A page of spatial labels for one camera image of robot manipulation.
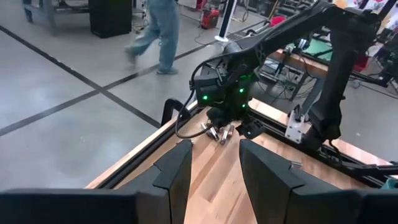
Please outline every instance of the person's leg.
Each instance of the person's leg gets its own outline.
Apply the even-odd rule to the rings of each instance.
[[[126,51],[130,57],[142,55],[150,46],[150,44],[159,38],[160,30],[157,25],[157,19],[154,13],[149,9],[150,23],[148,28],[141,35],[138,35],[131,45],[126,47]]]
[[[178,71],[174,69],[173,62],[177,51],[178,42],[178,12],[177,4],[174,0],[165,7],[154,7],[157,25],[160,29],[160,57],[159,57],[159,74],[176,74]]]

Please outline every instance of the sneaker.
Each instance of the sneaker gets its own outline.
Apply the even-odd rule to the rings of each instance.
[[[175,75],[178,73],[178,70],[176,68],[171,68],[169,71],[163,71],[163,70],[158,70],[157,74],[158,75]]]
[[[137,65],[138,55],[134,55],[129,46],[124,48],[124,53],[126,53],[127,58],[134,66]]]

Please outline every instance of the light blue pants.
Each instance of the light blue pants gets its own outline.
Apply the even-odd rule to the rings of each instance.
[[[178,42],[178,10],[175,0],[148,0],[149,26],[131,45],[133,55],[142,55],[160,38],[159,70],[168,72],[173,65]]]

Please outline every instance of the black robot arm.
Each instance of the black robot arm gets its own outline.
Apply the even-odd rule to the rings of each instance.
[[[256,81],[255,71],[266,57],[282,46],[321,27],[331,30],[333,55],[320,99],[309,111],[310,147],[340,136],[340,101],[358,54],[365,52],[376,37],[380,20],[377,14],[359,9],[341,9],[318,1],[263,33],[229,43],[223,54],[200,64],[200,76],[191,80],[199,106],[213,107],[208,112],[215,126],[232,120],[245,120],[249,88]]]

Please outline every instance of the wooden tabletop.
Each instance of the wooden tabletop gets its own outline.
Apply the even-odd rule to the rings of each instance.
[[[269,58],[281,62],[285,57],[283,50],[279,49],[268,56]],[[309,58],[300,57],[297,54],[292,54],[287,60],[286,65],[296,68],[301,71],[307,71],[311,75],[317,75],[319,77],[324,77],[328,73],[328,67],[319,62],[315,62]]]
[[[277,120],[287,123],[285,113],[257,100],[249,103],[252,109]],[[191,134],[200,130],[200,123],[207,120],[206,110],[195,115],[184,127],[182,134]],[[106,172],[92,181],[86,188],[93,189],[105,178],[121,167],[131,157],[134,157],[148,142],[173,125],[175,118],[161,127],[142,144],[134,148],[128,155],[110,167]],[[224,145],[211,140],[207,135],[192,139],[192,177],[190,193],[185,215],[185,223],[189,224],[238,224],[256,223],[248,193],[244,185],[241,166],[239,163],[239,140],[242,139],[235,131],[233,137]],[[158,158],[173,148],[180,141],[175,135],[169,138],[162,146],[151,154],[141,165],[133,170],[116,188],[129,182],[137,175],[149,168]],[[264,146],[286,159],[302,163],[302,169],[324,181],[341,189],[365,188],[362,183],[353,180],[337,170],[307,156],[306,154],[266,135],[262,134],[254,142]],[[341,152],[367,164],[385,165],[388,162],[364,152],[344,141],[335,140],[333,143]]]

